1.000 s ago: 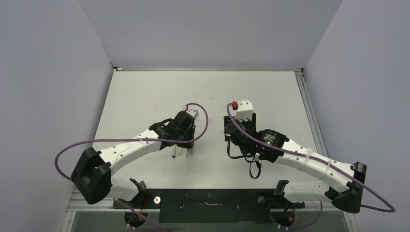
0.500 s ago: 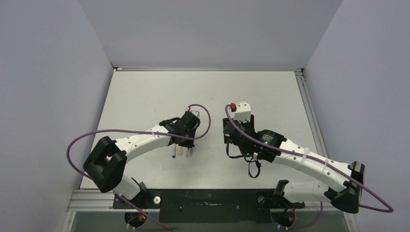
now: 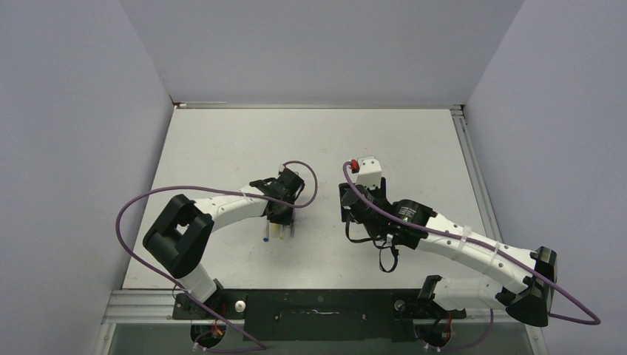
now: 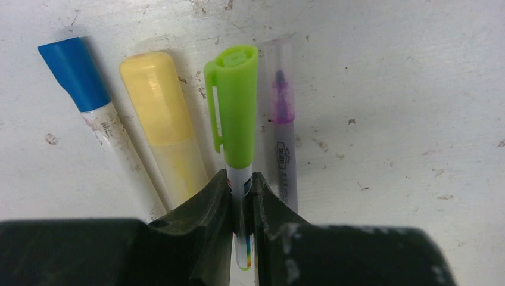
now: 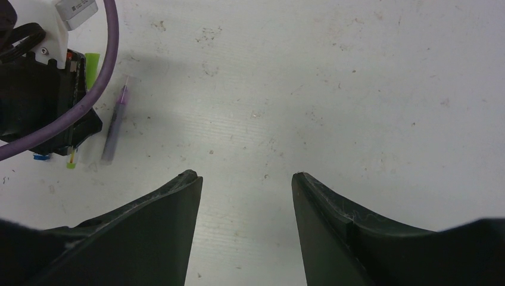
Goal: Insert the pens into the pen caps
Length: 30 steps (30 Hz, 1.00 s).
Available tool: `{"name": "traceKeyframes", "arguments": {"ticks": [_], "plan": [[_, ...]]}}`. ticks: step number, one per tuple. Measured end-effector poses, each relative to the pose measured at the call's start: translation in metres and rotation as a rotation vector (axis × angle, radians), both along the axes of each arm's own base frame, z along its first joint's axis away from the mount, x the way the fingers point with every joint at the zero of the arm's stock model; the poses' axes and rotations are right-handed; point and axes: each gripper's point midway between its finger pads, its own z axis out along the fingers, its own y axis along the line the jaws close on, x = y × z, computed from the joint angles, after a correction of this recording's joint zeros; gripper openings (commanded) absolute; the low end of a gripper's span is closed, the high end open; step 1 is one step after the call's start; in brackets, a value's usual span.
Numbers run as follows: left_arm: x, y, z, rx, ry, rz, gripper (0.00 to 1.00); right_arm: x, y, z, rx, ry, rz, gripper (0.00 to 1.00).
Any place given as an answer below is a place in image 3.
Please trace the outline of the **yellow highlighter pen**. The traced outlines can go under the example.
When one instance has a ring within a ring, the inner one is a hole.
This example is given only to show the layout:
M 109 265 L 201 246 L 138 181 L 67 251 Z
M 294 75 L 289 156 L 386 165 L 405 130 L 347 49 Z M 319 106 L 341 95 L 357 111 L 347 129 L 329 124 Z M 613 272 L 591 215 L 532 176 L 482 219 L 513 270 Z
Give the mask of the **yellow highlighter pen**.
M 268 225 L 268 236 L 270 238 L 281 238 L 282 226 L 276 223 L 270 223 Z

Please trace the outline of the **blue marker pen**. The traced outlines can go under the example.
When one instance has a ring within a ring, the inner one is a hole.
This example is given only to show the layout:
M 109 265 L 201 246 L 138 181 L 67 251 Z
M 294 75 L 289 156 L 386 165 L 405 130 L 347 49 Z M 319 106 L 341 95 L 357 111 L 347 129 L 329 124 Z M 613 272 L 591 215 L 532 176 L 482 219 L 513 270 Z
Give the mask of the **blue marker pen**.
M 268 224 L 265 225 L 264 232 L 262 235 L 262 240 L 264 243 L 267 243 L 269 241 L 269 225 Z

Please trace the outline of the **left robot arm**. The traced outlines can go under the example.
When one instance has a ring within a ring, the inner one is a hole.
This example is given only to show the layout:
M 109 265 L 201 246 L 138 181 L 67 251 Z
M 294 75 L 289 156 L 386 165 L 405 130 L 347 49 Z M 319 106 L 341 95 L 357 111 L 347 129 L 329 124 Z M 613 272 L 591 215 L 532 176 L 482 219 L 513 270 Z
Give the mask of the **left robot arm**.
M 234 195 L 199 200 L 176 195 L 147 231 L 143 247 L 193 296 L 192 309 L 202 318 L 213 317 L 220 308 L 215 292 L 221 286 L 201 265 L 210 234 L 253 217 L 290 226 L 292 206 L 304 188 L 305 181 L 284 168 L 277 177 L 251 181 Z

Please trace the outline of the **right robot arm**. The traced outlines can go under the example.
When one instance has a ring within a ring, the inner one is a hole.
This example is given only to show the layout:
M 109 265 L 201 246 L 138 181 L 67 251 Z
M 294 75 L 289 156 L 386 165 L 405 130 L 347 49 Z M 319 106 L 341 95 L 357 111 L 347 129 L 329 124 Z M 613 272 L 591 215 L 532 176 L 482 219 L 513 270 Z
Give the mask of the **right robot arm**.
M 478 278 L 429 276 L 418 296 L 419 310 L 435 317 L 466 308 L 504 310 L 513 319 L 546 327 L 551 317 L 557 254 L 541 246 L 517 248 L 459 226 L 414 200 L 387 200 L 384 184 L 373 189 L 339 184 L 342 221 L 365 228 L 374 245 L 388 249 L 393 260 L 399 247 L 445 257 L 477 271 Z

